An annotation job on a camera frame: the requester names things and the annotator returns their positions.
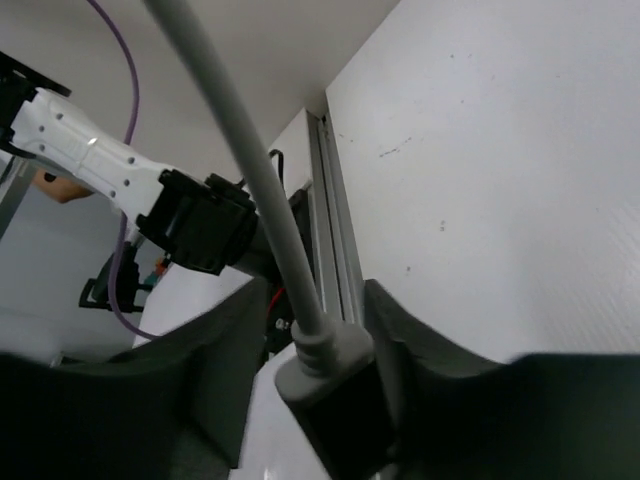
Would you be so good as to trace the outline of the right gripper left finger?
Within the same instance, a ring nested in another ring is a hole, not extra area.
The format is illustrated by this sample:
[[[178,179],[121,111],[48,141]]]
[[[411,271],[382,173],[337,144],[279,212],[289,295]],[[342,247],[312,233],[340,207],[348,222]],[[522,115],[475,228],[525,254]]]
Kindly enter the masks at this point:
[[[241,459],[268,286],[102,363],[1,357],[5,479],[213,479]]]

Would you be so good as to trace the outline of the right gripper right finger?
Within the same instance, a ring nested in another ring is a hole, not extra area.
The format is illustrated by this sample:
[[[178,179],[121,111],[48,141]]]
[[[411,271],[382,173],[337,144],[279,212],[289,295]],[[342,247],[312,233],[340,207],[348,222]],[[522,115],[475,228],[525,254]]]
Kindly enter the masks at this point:
[[[419,321],[376,280],[363,296],[399,424],[399,478],[638,477],[637,355],[499,363]]]

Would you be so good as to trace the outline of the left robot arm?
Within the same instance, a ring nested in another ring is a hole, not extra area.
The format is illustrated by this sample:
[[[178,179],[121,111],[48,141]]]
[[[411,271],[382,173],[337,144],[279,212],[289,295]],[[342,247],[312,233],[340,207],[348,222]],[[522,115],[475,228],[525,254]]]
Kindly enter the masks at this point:
[[[246,191],[216,174],[201,181],[144,157],[100,129],[70,94],[2,55],[2,151],[104,195],[184,268],[217,275],[241,260],[257,227]]]

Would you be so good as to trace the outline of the aluminium front rail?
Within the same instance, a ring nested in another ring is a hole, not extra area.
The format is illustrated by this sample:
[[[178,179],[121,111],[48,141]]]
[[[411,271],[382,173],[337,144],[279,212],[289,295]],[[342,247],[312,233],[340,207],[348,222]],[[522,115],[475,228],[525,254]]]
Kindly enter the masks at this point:
[[[311,152],[309,216],[315,281],[334,319],[364,324],[364,281],[331,117],[306,114]]]

